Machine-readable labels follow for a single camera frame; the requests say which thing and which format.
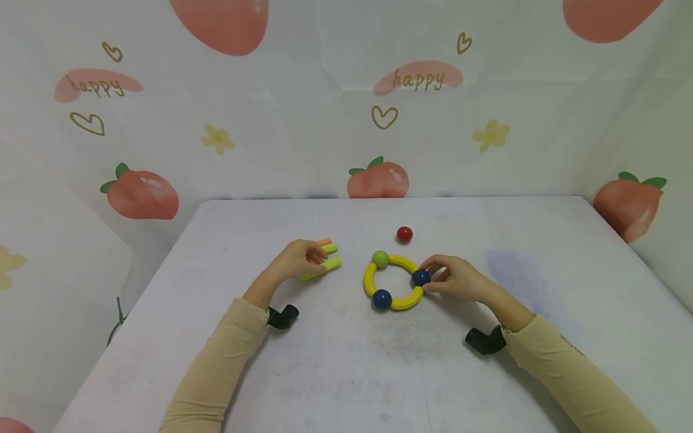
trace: yellow ring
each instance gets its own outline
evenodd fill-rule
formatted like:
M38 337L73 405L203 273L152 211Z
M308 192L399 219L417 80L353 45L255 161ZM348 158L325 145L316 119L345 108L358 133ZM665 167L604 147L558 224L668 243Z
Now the yellow ring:
M388 257L391 264L403 267L409 271L410 274L413 274L419 269L414 262L406 257L398 256L396 254L390 254ZM378 269L378 267L375 263L369 263L366 267L366 272L363 274L363 288L366 290L368 297L371 298L378 289L376 288L376 284L373 282L373 277L376 275L376 269ZM393 310L408 310L409 308L418 304L422 297L423 289L418 285L408 297L392 299L392 305L390 308Z

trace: hand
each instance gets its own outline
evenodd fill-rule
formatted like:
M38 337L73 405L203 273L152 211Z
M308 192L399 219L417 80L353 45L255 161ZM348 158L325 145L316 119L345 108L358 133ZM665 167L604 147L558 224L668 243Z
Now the hand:
M266 272L279 282L297 278L303 274L324 274L327 269L320 263L327 253L313 241L296 239L289 242L281 253L267 266Z
M420 266L433 278L433 274L444 269L441 274L425 284L424 292L446 293L455 297L485 303L498 290L503 291L493 281L477 271L467 260L455 256L435 254Z

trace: green ball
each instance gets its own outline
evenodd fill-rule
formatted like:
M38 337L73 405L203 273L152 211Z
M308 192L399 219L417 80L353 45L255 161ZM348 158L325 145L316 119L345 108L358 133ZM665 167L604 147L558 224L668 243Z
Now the green ball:
M371 262L375 263L377 267L387 267L389 265L389 256L383 250L376 251L371 257Z

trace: heart outline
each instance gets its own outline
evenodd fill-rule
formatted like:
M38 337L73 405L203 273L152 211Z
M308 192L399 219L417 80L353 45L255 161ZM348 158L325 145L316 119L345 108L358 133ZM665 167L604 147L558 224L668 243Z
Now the heart outline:
M106 51L106 54L108 54L108 57L110 57L115 63L120 63L121 60L123 60L123 52L117 46L110 46L106 41L101 42L101 46L103 47L104 51ZM113 54L115 53L118 53L117 59L113 57Z
M460 47L462 44L467 44L467 46L464 49L461 49ZM457 36L457 54L464 54L467 52L472 47L472 38L467 37L467 34L465 32L462 32Z
M79 124L79 123L75 120L75 117L81 118L83 121L87 122L87 123L90 124L90 125L91 125L92 122L94 122L94 118L96 117L96 118L98 119L98 122L101 124L101 132L97 132L97 131L94 131L94 130L90 130L88 127ZM89 113L89 119L87 119L86 117L84 117L82 114L79 114L78 112L71 112L71 113L70 113L70 120L72 121L72 123L74 123L74 124L77 125L78 127L82 128L84 131L91 132L92 134L95 134L95 135L101 135L101 136L105 136L105 135L106 135L106 131L105 131L105 128L104 128L104 125L103 125L103 119L102 119L101 117L97 116L96 114Z
M387 113L390 113L390 112L394 112L394 117L385 127L380 126L380 123L378 123L378 121L376 120L376 110L378 110L380 112L381 118L385 118L385 116L387 116ZM373 119L373 123L375 123L376 126L379 127L380 129L382 129L383 131L386 130L387 128L389 128L390 126L392 126L394 121L397 120L398 116L399 116L399 110L395 107L390 107L390 108L386 109L385 113L383 113L383 109L380 108L379 105L374 105L373 108L371 108L371 119Z

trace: blue ball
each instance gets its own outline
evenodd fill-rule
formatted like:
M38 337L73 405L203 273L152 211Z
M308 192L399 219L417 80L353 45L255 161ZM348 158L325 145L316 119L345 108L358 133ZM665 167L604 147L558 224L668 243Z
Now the blue ball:
M431 275L427 271L419 269L412 274L412 280L414 280L415 285L423 287L424 284L431 282Z
M392 305L392 295L387 290L376 290L373 293L373 304L379 310L386 310Z

